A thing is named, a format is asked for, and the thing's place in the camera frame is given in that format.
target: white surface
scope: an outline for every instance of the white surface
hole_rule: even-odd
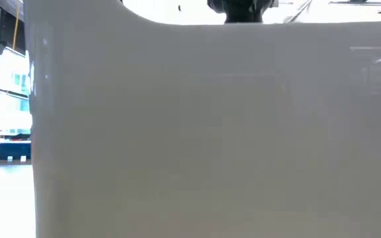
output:
[[[329,4],[330,0],[313,0],[308,17],[300,22],[374,22],[381,21],[381,6]],[[369,0],[367,3],[381,2]]]
[[[35,238],[34,215],[32,166],[0,161],[0,238]]]
[[[279,6],[277,1],[274,8],[266,10],[264,23],[283,23],[295,15],[305,2],[306,0],[280,1]],[[226,20],[226,15],[215,13],[207,5],[207,0],[123,0],[123,3],[137,15],[165,24],[224,24]]]
[[[26,23],[38,238],[381,237],[381,22]]]

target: glass window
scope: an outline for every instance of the glass window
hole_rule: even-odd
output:
[[[29,94],[27,61],[8,49],[0,55],[0,89]],[[0,135],[29,134],[32,116],[29,112],[29,100],[11,92],[0,91]]]
[[[29,101],[0,92],[0,135],[29,134],[31,127]]]
[[[28,95],[27,60],[11,50],[0,55],[0,89]]]

